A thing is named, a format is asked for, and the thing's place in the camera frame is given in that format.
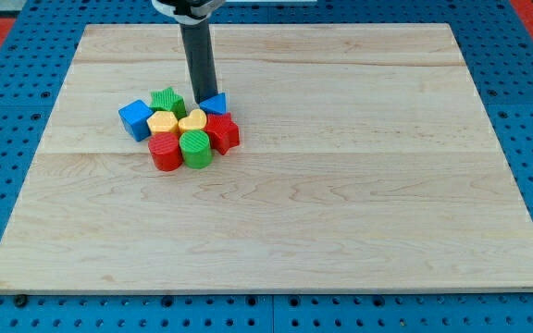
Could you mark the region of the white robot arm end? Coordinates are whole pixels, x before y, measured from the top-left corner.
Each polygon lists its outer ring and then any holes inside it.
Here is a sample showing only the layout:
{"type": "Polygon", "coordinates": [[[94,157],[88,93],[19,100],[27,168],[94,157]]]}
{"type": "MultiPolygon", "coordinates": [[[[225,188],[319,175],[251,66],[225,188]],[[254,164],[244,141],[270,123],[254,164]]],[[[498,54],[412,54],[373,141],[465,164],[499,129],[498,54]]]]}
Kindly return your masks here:
{"type": "Polygon", "coordinates": [[[209,19],[225,3],[225,0],[151,0],[156,11],[184,25],[196,25],[209,19]]]}

